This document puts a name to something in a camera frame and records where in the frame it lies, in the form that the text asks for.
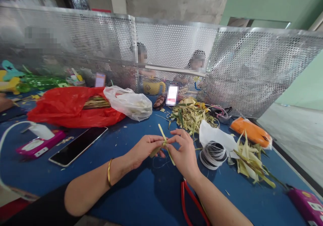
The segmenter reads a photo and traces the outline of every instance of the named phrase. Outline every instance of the pile of leaf scraps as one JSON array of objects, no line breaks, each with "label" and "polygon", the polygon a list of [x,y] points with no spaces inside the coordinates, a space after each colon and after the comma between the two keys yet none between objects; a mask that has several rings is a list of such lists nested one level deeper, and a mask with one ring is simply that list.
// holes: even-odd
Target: pile of leaf scraps
[{"label": "pile of leaf scraps", "polygon": [[267,154],[261,148],[261,146],[259,144],[256,144],[250,147],[248,145],[248,137],[246,132],[245,132],[246,141],[244,144],[242,144],[242,142],[240,142],[242,135],[243,133],[240,135],[237,142],[239,151],[234,150],[235,153],[240,158],[240,159],[237,159],[238,173],[244,174],[248,178],[251,177],[254,180],[253,184],[260,183],[261,181],[265,181],[272,188],[276,188],[275,183],[267,178],[267,176],[269,176],[270,178],[272,178],[273,180],[275,180],[285,188],[285,185],[282,182],[280,182],[276,177],[274,177],[269,172],[267,167],[265,167],[262,164],[261,153],[263,153],[265,156],[267,156]]},{"label": "pile of leaf scraps", "polygon": [[178,106],[173,107],[173,113],[170,115],[170,119],[176,119],[176,123],[189,132],[189,135],[199,133],[200,124],[204,119],[212,127],[218,127],[220,124],[214,123],[218,120],[211,116],[210,109],[205,106],[205,103],[197,102],[193,97],[183,99]]},{"label": "pile of leaf scraps", "polygon": [[158,124],[158,127],[159,127],[159,129],[160,129],[160,131],[161,131],[161,134],[162,134],[163,138],[164,138],[164,142],[163,142],[163,145],[162,145],[162,146],[160,146],[160,147],[158,147],[158,148],[154,149],[154,150],[153,150],[153,152],[149,155],[149,157],[150,157],[150,158],[154,157],[154,156],[155,156],[155,154],[157,154],[157,153],[161,150],[161,148],[162,148],[162,147],[164,147],[164,148],[166,148],[166,150],[167,150],[167,152],[168,152],[168,155],[169,155],[169,157],[170,157],[170,159],[171,159],[171,161],[172,161],[173,165],[175,165],[175,162],[173,161],[173,158],[172,158],[172,156],[171,156],[171,154],[170,154],[170,152],[169,152],[168,148],[165,146],[165,144],[167,143],[167,138],[166,138],[166,136],[165,136],[165,134],[164,134],[164,132],[163,132],[162,127],[160,126],[160,124]]},{"label": "pile of leaf scraps", "polygon": [[95,109],[95,108],[109,108],[111,107],[109,101],[104,99],[101,96],[90,97],[84,104],[83,110],[86,109]]}]

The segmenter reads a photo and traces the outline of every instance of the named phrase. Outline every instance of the yellow mug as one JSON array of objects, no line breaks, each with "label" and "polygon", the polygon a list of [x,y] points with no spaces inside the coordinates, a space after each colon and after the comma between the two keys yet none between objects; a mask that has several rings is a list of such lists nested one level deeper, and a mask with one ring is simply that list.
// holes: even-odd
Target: yellow mug
[{"label": "yellow mug", "polygon": [[163,86],[163,93],[166,91],[165,83],[161,82],[143,82],[144,93],[147,95],[155,96],[159,94],[160,86]]}]

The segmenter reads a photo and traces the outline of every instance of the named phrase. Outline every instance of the orange bag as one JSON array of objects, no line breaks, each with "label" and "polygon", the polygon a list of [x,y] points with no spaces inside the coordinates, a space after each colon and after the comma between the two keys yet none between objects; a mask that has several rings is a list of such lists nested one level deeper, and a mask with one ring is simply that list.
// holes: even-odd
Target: orange bag
[{"label": "orange bag", "polygon": [[106,127],[123,120],[125,115],[113,108],[82,110],[85,102],[94,95],[103,94],[104,87],[70,86],[45,92],[36,107],[27,113],[32,122],[46,122],[69,128]]},{"label": "orange bag", "polygon": [[248,119],[242,117],[234,120],[230,126],[231,129],[239,134],[247,132],[248,140],[255,144],[260,144],[264,149],[272,149],[273,139],[271,136],[259,126],[253,124]]}]

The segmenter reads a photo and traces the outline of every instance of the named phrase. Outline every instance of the white plastic bag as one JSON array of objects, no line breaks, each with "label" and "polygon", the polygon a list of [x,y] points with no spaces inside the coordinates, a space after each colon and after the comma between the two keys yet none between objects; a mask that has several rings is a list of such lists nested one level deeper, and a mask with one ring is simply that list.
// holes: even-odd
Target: white plastic bag
[{"label": "white plastic bag", "polygon": [[152,102],[144,94],[136,94],[129,88],[118,86],[106,87],[103,93],[112,108],[133,120],[142,121],[152,114]]}]

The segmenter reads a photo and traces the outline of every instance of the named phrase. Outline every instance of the bracelet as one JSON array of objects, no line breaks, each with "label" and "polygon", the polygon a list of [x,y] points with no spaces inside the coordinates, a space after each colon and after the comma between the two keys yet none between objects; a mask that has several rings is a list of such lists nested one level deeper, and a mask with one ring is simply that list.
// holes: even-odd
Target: bracelet
[{"label": "bracelet", "polygon": [[111,161],[113,159],[114,158],[111,158],[111,160],[109,161],[109,165],[108,165],[108,185],[109,185],[110,188],[112,187],[111,182],[110,182],[110,165],[111,165]]}]

